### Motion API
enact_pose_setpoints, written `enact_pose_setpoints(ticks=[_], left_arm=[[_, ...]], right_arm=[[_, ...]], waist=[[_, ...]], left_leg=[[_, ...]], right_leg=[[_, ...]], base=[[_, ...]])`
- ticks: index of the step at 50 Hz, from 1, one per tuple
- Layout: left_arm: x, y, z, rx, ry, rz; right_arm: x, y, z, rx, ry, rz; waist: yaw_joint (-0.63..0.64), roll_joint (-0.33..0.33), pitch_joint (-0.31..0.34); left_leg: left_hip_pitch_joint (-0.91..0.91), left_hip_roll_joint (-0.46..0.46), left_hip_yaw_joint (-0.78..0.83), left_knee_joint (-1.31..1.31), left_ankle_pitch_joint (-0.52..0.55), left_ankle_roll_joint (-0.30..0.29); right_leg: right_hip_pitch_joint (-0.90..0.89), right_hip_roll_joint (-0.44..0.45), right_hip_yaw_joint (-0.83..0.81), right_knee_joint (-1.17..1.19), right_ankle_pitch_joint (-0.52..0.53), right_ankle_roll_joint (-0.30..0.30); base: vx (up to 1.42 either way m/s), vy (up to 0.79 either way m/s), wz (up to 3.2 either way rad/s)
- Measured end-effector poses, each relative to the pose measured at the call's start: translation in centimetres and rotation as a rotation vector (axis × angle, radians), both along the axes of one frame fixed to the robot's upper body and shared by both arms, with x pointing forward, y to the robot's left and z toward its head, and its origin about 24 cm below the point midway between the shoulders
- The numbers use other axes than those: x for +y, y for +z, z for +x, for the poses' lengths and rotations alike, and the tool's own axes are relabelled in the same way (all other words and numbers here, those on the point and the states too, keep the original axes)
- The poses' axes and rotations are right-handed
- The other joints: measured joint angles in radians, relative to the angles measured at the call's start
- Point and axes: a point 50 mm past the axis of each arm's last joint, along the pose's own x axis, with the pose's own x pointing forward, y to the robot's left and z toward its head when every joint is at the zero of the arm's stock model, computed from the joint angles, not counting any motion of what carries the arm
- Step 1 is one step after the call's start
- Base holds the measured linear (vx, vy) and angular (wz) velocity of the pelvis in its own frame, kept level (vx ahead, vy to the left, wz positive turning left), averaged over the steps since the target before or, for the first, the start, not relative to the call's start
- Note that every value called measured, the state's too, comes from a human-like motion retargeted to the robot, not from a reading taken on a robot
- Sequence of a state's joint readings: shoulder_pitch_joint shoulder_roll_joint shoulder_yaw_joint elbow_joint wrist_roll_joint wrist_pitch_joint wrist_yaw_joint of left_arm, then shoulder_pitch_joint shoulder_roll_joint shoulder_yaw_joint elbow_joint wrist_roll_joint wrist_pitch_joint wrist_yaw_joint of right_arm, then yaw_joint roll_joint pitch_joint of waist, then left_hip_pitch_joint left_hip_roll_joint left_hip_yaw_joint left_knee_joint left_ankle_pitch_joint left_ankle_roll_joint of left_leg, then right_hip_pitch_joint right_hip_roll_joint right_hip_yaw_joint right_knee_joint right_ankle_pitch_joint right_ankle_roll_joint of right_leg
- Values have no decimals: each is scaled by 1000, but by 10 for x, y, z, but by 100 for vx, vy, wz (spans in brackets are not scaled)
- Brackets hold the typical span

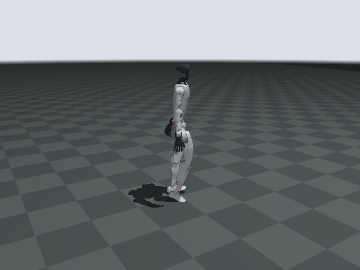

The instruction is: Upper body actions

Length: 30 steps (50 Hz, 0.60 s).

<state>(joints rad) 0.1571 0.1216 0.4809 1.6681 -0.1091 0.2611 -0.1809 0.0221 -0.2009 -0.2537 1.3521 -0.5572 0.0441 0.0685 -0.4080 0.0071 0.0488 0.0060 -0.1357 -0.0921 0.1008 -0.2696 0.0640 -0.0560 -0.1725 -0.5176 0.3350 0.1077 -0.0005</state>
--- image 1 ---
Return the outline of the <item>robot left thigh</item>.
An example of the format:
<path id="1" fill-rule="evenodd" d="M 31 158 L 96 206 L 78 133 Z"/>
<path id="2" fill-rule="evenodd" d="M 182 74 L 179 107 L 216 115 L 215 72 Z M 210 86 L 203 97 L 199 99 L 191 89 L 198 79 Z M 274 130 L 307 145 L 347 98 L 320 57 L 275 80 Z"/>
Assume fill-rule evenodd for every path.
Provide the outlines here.
<path id="1" fill-rule="evenodd" d="M 173 132 L 173 126 L 172 126 L 172 132 Z M 175 134 L 175 133 L 173 132 L 173 134 Z M 176 141 L 176 138 L 175 138 L 175 141 Z M 177 148 L 177 146 L 176 146 L 176 148 Z M 179 150 L 179 146 L 178 146 L 178 150 Z M 173 163 L 176 164 L 181 160 L 182 156 L 183 156 L 183 151 L 181 152 L 181 147 L 180 147 L 180 152 L 177 151 L 177 153 L 173 154 L 170 157 L 170 159 Z"/>

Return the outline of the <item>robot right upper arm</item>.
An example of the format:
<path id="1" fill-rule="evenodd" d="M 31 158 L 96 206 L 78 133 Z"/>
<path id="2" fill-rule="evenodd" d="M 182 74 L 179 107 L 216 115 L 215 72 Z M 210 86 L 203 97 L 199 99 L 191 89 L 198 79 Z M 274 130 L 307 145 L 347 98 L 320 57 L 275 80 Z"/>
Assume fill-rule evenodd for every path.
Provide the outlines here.
<path id="1" fill-rule="evenodd" d="M 175 101 L 174 101 L 174 112 L 176 110 L 179 110 L 181 112 L 181 115 L 183 115 L 183 111 L 180 109 L 180 106 L 182 104 L 182 98 L 184 96 L 185 90 L 183 87 L 177 87 L 175 89 Z"/>

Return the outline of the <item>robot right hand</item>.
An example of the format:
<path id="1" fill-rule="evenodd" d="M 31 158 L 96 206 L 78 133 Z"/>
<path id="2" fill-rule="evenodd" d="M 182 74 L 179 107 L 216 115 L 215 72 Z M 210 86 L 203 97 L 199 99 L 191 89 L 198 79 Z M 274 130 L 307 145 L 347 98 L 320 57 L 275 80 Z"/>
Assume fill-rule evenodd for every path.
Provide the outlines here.
<path id="1" fill-rule="evenodd" d="M 181 139 L 182 138 L 182 133 L 181 133 L 181 137 L 177 137 L 176 135 L 176 132 L 175 132 L 175 138 L 176 138 L 176 141 L 174 143 L 174 150 L 176 150 L 176 152 L 180 152 L 180 147 L 181 147 L 181 152 L 182 152 L 182 144 L 183 144 L 183 147 L 185 148 L 185 144 L 183 143 L 183 140 Z M 177 146 L 177 149 L 176 149 L 176 146 Z M 179 146 L 179 150 L 178 150 L 178 146 Z"/>

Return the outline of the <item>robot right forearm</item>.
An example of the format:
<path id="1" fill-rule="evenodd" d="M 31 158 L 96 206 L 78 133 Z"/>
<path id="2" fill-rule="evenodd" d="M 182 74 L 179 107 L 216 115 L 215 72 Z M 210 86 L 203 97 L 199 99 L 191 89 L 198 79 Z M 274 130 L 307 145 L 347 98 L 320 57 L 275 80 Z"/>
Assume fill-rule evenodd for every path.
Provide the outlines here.
<path id="1" fill-rule="evenodd" d="M 176 135 L 177 137 L 181 137 L 181 121 L 182 119 L 180 118 L 181 112 L 179 110 L 176 110 L 174 112 L 174 121 L 175 121 L 175 131 L 176 131 Z"/>

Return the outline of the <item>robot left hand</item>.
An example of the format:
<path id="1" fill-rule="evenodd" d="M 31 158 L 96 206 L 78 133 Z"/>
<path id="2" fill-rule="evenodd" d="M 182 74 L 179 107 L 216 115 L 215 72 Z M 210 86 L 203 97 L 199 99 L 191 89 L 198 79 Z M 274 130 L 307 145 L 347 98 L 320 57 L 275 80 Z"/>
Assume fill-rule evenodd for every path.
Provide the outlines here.
<path id="1" fill-rule="evenodd" d="M 164 133 L 169 137 L 171 136 L 170 133 L 171 133 L 171 130 L 172 130 L 172 125 L 173 125 L 173 122 L 172 122 L 173 118 L 170 119 L 170 123 L 166 126 L 166 129 L 164 131 Z"/>

